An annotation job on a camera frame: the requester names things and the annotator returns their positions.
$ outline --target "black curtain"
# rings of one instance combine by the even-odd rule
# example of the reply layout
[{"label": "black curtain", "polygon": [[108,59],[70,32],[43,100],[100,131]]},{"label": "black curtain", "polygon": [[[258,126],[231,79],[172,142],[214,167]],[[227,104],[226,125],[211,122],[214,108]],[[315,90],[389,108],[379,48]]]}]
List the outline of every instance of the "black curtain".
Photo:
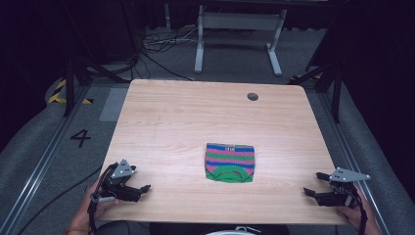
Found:
[{"label": "black curtain", "polygon": [[[180,29],[188,24],[197,24],[199,6],[169,4],[168,13],[171,29]],[[138,3],[137,17],[140,27],[148,26],[149,29],[166,27],[164,4]]]},{"label": "black curtain", "polygon": [[0,151],[45,109],[45,92],[63,71],[58,38],[33,1],[0,5]]},{"label": "black curtain", "polygon": [[365,11],[338,15],[309,65],[344,64],[344,83],[357,109],[415,201],[415,15],[410,6],[374,0]]}]

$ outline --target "green stripe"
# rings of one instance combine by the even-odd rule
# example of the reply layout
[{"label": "green stripe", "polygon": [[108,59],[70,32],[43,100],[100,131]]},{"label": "green stripe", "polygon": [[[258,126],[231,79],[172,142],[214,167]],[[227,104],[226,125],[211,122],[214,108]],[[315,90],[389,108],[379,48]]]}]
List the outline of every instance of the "green stripe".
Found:
[{"label": "green stripe", "polygon": [[214,154],[214,153],[207,153],[208,157],[214,159],[231,159],[231,160],[241,160],[241,161],[253,161],[255,160],[255,156],[233,156],[233,155],[221,155],[221,154]]},{"label": "green stripe", "polygon": [[213,172],[206,170],[206,175],[208,179],[226,183],[246,183],[254,180],[253,174],[248,175],[241,167],[231,165],[218,167]]}]

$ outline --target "table leg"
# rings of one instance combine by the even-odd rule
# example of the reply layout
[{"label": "table leg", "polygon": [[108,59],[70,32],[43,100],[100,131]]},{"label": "table leg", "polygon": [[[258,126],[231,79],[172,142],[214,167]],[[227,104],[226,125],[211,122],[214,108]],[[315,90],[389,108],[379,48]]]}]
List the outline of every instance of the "table leg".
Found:
[{"label": "table leg", "polygon": [[204,61],[204,6],[199,8],[198,19],[198,49],[196,51],[195,73],[202,72],[202,65]]},{"label": "table leg", "polygon": [[278,63],[277,55],[275,53],[275,48],[277,47],[278,38],[280,37],[281,29],[283,27],[286,14],[287,14],[287,10],[281,11],[280,19],[278,20],[278,23],[275,26],[274,39],[272,40],[272,43],[266,44],[266,49],[268,51],[269,60],[271,61],[272,69],[274,70],[274,74],[276,76],[282,75],[280,64]]}]

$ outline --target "black cable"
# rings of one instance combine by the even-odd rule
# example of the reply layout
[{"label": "black cable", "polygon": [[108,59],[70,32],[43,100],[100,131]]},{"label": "black cable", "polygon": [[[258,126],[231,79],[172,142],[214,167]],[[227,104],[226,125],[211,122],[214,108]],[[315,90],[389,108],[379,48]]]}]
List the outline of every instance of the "black cable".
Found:
[{"label": "black cable", "polygon": [[137,74],[140,76],[140,78],[143,79],[143,76],[140,74],[140,72],[137,70],[137,68],[134,67],[134,69],[135,69],[135,72],[137,72]]},{"label": "black cable", "polygon": [[147,64],[146,64],[146,62],[144,62],[144,61],[143,61],[143,59],[141,59],[141,58],[140,58],[140,61],[141,61],[141,62],[143,62],[144,67],[146,68],[146,72],[149,74],[149,75],[147,76],[147,79],[150,79],[150,77],[152,76],[152,74],[150,73],[149,68],[147,68]]},{"label": "black cable", "polygon": [[[107,176],[108,172],[115,168],[118,164],[110,164],[105,170],[104,173],[101,174],[100,180],[98,181],[97,187],[95,188],[94,193],[92,194],[92,197],[94,197],[94,199],[98,199],[99,198],[99,190],[101,185],[103,184],[103,181],[105,179],[105,177]],[[93,202],[91,200],[89,207],[88,207],[88,214],[89,214],[89,226],[91,227],[92,232],[95,234],[97,232],[97,227],[95,226],[95,218],[94,218],[94,213],[97,209],[97,202]]]},{"label": "black cable", "polygon": [[[131,70],[135,65],[137,65],[138,60],[136,59],[137,55],[133,55],[131,58],[129,59],[128,62],[126,63],[126,66],[117,70],[109,70],[109,72],[113,73],[113,74],[119,74],[125,71],[129,71]],[[91,71],[89,70],[89,73],[91,73],[92,75],[105,75],[104,73],[100,72],[100,71]]]},{"label": "black cable", "polygon": [[[100,63],[98,62],[98,60],[94,57],[94,55],[92,54],[92,52],[91,52],[91,50],[89,49],[89,47],[88,47],[88,45],[87,45],[87,43],[86,43],[86,41],[85,41],[85,38],[82,36],[82,33],[80,33],[80,31],[79,31],[79,29],[78,29],[78,27],[77,27],[77,25],[76,25],[76,22],[75,22],[75,20],[73,19],[73,17],[72,17],[72,15],[70,14],[70,11],[69,11],[69,9],[68,9],[68,6],[67,6],[67,4],[65,3],[65,1],[64,0],[61,0],[61,2],[62,2],[62,5],[64,6],[64,8],[65,8],[65,11],[66,11],[66,13],[67,13],[67,15],[68,15],[68,17],[69,17],[69,19],[70,19],[70,22],[71,22],[71,24],[72,24],[72,26],[74,27],[74,29],[75,29],[75,31],[76,31],[76,33],[78,34],[78,36],[79,36],[79,38],[80,38],[80,40],[82,41],[82,44],[83,44],[83,46],[85,47],[85,49],[86,49],[86,51],[87,51],[87,53],[88,53],[88,55],[91,57],[91,59],[93,60],[93,62],[95,63],[95,64],[97,64],[97,65],[99,65]],[[134,57],[137,57],[137,55],[136,55],[136,49],[134,49],[134,54],[133,54],[133,58]],[[118,70],[111,70],[111,73],[114,73],[114,74],[118,74],[118,73],[121,73],[121,72],[124,72],[124,71],[128,71],[128,70],[130,70],[131,68],[132,68],[132,66],[135,66],[136,64],[137,64],[137,62],[138,62],[138,60],[129,60],[129,63],[127,63],[127,66],[125,67],[125,68],[121,68],[121,69],[118,69]],[[95,75],[97,75],[97,74],[103,74],[103,75],[105,75],[104,73],[102,73],[101,71],[90,71],[90,73],[91,74],[95,74]]]},{"label": "black cable", "polygon": [[113,74],[111,71],[105,69],[104,67],[94,63],[93,61],[89,61],[89,60],[87,60],[83,57],[78,56],[77,61],[81,62],[85,66],[91,67],[95,71],[100,72],[101,74],[107,76],[108,78],[112,79],[115,82],[118,82],[118,83],[129,83],[129,82],[131,82],[130,80],[125,80],[125,79]]},{"label": "black cable", "polygon": [[174,72],[174,71],[171,71],[171,70],[169,70],[168,68],[166,68],[166,67],[162,66],[159,62],[157,62],[157,61],[153,60],[153,59],[152,59],[152,58],[150,58],[147,54],[143,53],[143,55],[144,55],[145,57],[147,57],[150,61],[154,62],[156,65],[158,65],[158,66],[162,67],[163,69],[165,69],[166,71],[170,72],[171,74],[176,75],[176,76],[179,76],[179,77],[183,77],[183,78],[185,78],[185,79],[187,79],[187,80],[190,80],[190,81],[193,81],[193,79],[191,79],[191,78],[189,78],[189,77],[187,77],[187,76],[180,75],[180,74],[178,74],[178,73],[176,73],[176,72]]},{"label": "black cable", "polygon": [[148,52],[148,53],[158,53],[158,52],[166,52],[168,50],[170,50],[171,48],[173,48],[174,46],[177,45],[183,45],[185,43],[188,43],[189,41],[191,41],[192,37],[196,34],[196,29],[192,29],[186,32],[183,32],[182,34],[179,34],[179,32],[176,32],[176,35],[174,37],[168,38],[168,36],[171,34],[169,34],[168,36],[166,36],[164,39],[161,39],[160,37],[158,37],[158,40],[150,40],[149,42],[147,42],[147,46],[153,46],[153,45],[149,45],[149,44],[160,44],[158,49],[153,49],[153,48],[148,48],[146,47],[146,43],[144,43],[146,41],[146,39],[143,40],[143,48]]},{"label": "black cable", "polygon": [[24,227],[19,231],[18,235],[21,235],[25,229],[27,229],[27,227],[47,208],[49,207],[51,204],[53,204],[55,201],[57,201],[59,198],[61,198],[62,196],[64,196],[67,192],[69,192],[70,190],[72,190],[73,188],[75,188],[76,186],[78,186],[79,184],[85,182],[86,180],[88,180],[90,177],[92,177],[94,174],[96,174],[98,171],[100,171],[102,168],[102,166],[98,167],[97,169],[95,169],[92,173],[90,173],[88,176],[86,176],[85,178],[83,178],[82,180],[80,180],[79,182],[75,183],[74,185],[70,186],[69,189],[65,190],[64,192],[60,193],[58,196],[56,196],[54,199],[52,199],[49,203],[47,203],[45,206],[43,206],[43,208],[41,208],[25,225]]},{"label": "black cable", "polygon": [[353,192],[345,191],[347,194],[349,194],[356,202],[357,205],[360,207],[360,229],[359,229],[359,235],[364,235],[366,230],[366,222],[367,222],[367,213],[366,210],[363,208],[363,203],[361,198],[356,194],[354,195]]}]

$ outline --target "aluminum rail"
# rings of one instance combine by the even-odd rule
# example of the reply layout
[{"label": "aluminum rail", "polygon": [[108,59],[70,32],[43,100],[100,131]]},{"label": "aluminum rail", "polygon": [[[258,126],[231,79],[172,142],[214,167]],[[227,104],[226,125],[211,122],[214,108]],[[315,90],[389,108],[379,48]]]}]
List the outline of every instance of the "aluminum rail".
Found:
[{"label": "aluminum rail", "polygon": [[17,228],[24,212],[26,211],[40,183],[42,182],[43,177],[49,168],[49,165],[51,164],[52,160],[54,160],[57,149],[62,142],[63,135],[68,129],[70,121],[75,116],[77,109],[82,104],[83,99],[86,97],[88,90],[89,87],[87,86],[79,87],[78,91],[76,92],[75,106],[73,107],[73,110],[67,117],[63,117],[59,123],[57,130],[55,131],[41,159],[37,163],[36,168],[26,182],[21,194],[19,195],[8,216],[3,222],[3,225],[0,228],[0,235],[10,235],[14,233],[14,230]]},{"label": "aluminum rail", "polygon": [[[333,119],[332,113],[331,113],[331,103],[329,101],[329,98],[326,94],[324,93],[318,93],[317,94],[323,109],[326,113],[326,116],[328,117],[328,119],[330,120],[330,123],[332,125],[333,130],[336,133],[336,137],[338,138],[338,141],[342,147],[342,151],[344,152],[345,156],[346,156],[346,162],[348,164],[348,167],[350,170],[353,170],[355,172],[359,172],[362,173],[360,171],[360,167],[357,164],[357,160],[354,157],[353,151],[351,150],[351,148],[349,147],[346,137],[343,134],[343,131],[340,127],[339,124],[337,124],[335,122],[335,120]],[[390,231],[385,223],[385,220],[382,218],[382,215],[379,211],[378,205],[376,204],[374,198],[373,198],[373,194],[369,188],[369,186],[367,185],[366,181],[358,181],[357,184],[359,185],[359,187],[362,190],[363,195],[366,197],[366,199],[372,204],[372,206],[375,208],[375,214],[377,217],[377,222],[379,227],[381,228],[383,234],[388,234],[390,235]]]}]

